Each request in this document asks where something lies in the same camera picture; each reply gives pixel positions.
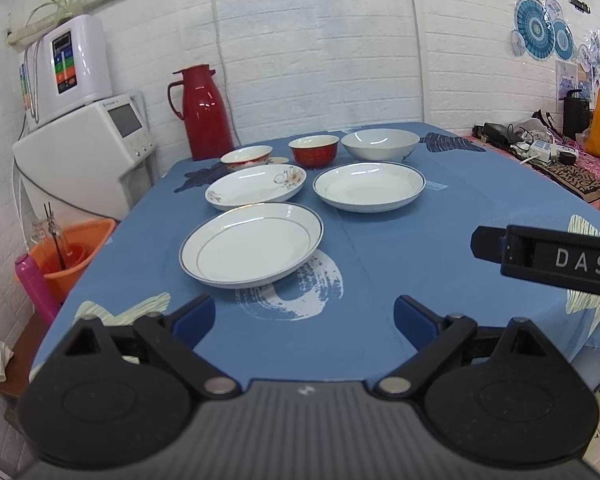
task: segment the blue tablecloth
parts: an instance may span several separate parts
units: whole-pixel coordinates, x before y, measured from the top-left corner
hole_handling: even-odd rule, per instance
[[[414,354],[393,323],[401,294],[441,315],[462,312],[484,325],[530,317],[569,359],[585,343],[600,348],[600,325],[589,338],[594,310],[567,314],[566,291],[502,277],[498,265],[470,251],[481,224],[566,230],[579,215],[600,230],[600,213],[536,172],[444,130],[423,123],[386,126],[423,137],[406,163],[427,177],[427,188],[396,211],[348,213],[315,195],[318,171],[309,170],[291,201],[321,216],[323,241],[309,264],[265,288],[215,289],[180,268],[182,241],[218,214],[204,193],[222,168],[216,160],[178,162],[86,270],[34,365],[45,361],[83,301],[116,315],[162,292],[171,295],[168,312],[202,292],[215,298],[215,326],[197,352],[244,387],[253,378],[372,381],[387,373]],[[272,155],[291,158],[288,140],[267,141]],[[351,161],[340,145],[333,164]]]

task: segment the digital display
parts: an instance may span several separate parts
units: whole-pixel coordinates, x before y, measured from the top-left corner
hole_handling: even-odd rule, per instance
[[[131,105],[113,108],[112,110],[108,110],[108,114],[111,116],[113,123],[115,123],[115,127],[120,132],[123,139],[142,127],[142,124],[135,116],[135,112],[131,108]]]
[[[67,32],[66,34],[63,34],[62,36],[60,36],[57,40],[53,41],[53,51],[54,51],[53,53],[57,54],[57,53],[61,52],[66,47],[68,47],[70,44],[71,44],[70,32]]]

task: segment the white plate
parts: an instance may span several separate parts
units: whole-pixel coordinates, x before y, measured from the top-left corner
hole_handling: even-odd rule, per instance
[[[379,213],[407,205],[427,183],[424,175],[394,162],[357,162],[320,173],[313,189],[344,211]]]
[[[411,155],[419,136],[407,130],[372,128],[342,137],[342,145],[359,160],[394,160]]]
[[[323,232],[320,217],[301,205],[245,205],[193,231],[180,248],[180,265],[218,288],[267,285],[306,262]]]
[[[285,202],[302,189],[306,171],[291,164],[255,166],[216,180],[206,201],[220,211],[256,202]]]

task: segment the white machine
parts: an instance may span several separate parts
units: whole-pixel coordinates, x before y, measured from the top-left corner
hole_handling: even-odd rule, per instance
[[[49,194],[122,220],[152,186],[147,157],[153,144],[131,98],[120,95],[55,119],[18,140],[13,154],[35,214],[44,218],[44,204],[51,202],[66,225],[97,217]]]
[[[113,95],[102,22],[77,16],[20,54],[20,83],[31,131]]]

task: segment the control panel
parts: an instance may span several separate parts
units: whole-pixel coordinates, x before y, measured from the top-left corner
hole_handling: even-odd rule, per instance
[[[73,58],[73,44],[70,38],[70,31],[53,40],[52,49],[53,65],[55,67],[55,82],[58,86],[58,93],[62,94],[78,85],[78,76],[75,73],[75,60]]]

